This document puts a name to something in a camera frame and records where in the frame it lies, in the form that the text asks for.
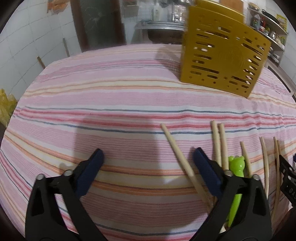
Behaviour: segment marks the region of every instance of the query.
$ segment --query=wooden cutting board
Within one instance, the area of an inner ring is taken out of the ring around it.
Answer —
[[[243,13],[244,2],[241,0],[220,0],[220,3],[227,7],[231,7],[238,12]]]

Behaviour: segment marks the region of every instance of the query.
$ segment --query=metal basket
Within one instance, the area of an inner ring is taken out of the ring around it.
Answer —
[[[243,23],[243,15],[216,2],[188,8],[181,82],[248,97],[271,43]]]

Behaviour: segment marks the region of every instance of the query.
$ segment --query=yellow poster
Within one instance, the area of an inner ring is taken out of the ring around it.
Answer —
[[[287,19],[279,14],[276,14],[276,19],[279,20],[280,26],[287,32]]]

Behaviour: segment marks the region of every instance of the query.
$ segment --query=green spoon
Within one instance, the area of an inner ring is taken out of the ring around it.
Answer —
[[[229,169],[234,173],[234,175],[238,177],[244,177],[244,167],[245,167],[244,157],[230,156],[228,157],[228,161],[229,161]],[[234,217],[237,214],[237,210],[239,208],[241,198],[242,198],[242,194],[236,194],[234,196],[234,199],[232,201],[232,205],[230,208],[230,212],[229,212],[228,227],[231,227],[233,223]]]

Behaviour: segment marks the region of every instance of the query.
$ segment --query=yellow plastic bag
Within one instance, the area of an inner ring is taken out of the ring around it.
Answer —
[[[5,90],[0,90],[0,122],[7,127],[10,118],[17,106],[17,100],[10,94],[6,96]]]

